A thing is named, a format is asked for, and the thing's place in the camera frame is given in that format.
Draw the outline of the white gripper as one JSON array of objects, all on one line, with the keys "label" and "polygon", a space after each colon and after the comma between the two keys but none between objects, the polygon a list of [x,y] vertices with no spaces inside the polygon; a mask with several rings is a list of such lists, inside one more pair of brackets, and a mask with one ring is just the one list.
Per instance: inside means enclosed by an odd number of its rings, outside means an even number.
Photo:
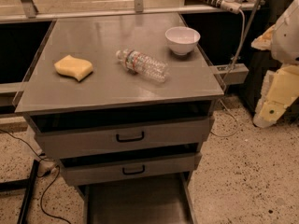
[{"label": "white gripper", "polygon": [[263,79],[261,98],[255,108],[253,123],[267,128],[277,123],[299,97],[299,0],[293,0],[262,35],[251,42],[254,49],[271,50],[282,65],[276,72],[268,70]]}]

